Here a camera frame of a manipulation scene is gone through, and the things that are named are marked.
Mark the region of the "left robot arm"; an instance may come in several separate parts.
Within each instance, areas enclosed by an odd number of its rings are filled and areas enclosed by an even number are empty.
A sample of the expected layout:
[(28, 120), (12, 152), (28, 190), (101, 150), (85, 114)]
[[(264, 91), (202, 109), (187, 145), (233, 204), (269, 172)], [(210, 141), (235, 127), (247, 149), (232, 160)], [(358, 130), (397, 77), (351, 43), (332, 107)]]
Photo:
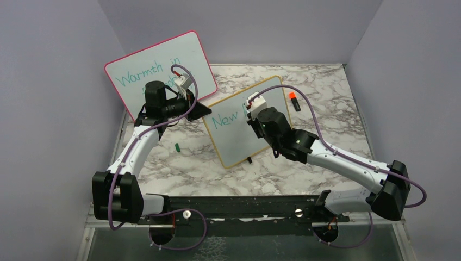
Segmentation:
[(138, 176), (147, 156), (157, 146), (167, 127), (180, 119), (194, 121), (211, 113), (211, 109), (198, 102), (197, 90), (190, 91), (193, 81), (176, 83), (174, 98), (168, 99), (171, 88), (161, 81), (145, 85), (145, 103), (134, 121), (133, 134), (119, 157), (104, 172), (92, 177), (94, 216), (107, 220), (112, 230), (124, 223), (138, 223), (143, 216), (151, 216), (164, 223), (171, 216), (165, 205), (166, 197), (142, 194)]

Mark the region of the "yellow framed whiteboard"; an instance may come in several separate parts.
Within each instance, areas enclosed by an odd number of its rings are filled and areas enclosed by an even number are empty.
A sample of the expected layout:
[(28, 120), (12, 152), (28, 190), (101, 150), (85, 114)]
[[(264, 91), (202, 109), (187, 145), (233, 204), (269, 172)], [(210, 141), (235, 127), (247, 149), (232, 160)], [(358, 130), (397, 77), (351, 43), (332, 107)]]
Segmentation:
[(247, 124), (245, 101), (255, 92), (280, 84), (281, 77), (272, 76), (209, 106), (212, 113), (203, 120), (224, 168), (230, 169), (269, 148)]

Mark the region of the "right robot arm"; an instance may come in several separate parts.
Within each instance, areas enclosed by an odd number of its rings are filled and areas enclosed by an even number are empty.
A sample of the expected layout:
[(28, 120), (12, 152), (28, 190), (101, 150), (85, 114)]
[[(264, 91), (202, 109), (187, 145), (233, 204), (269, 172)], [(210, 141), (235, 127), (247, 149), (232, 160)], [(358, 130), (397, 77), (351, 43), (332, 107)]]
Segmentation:
[(387, 220), (401, 220), (410, 192), (403, 162), (370, 161), (371, 167), (364, 167), (364, 158), (348, 152), (341, 157), (341, 150), (323, 145), (316, 134), (292, 128), (285, 115), (274, 107), (251, 111), (247, 118), (248, 125), (270, 145), (276, 158), (283, 156), (319, 166), (360, 184), (359, 189), (322, 192), (313, 208), (318, 220), (327, 221), (345, 212), (373, 212)]

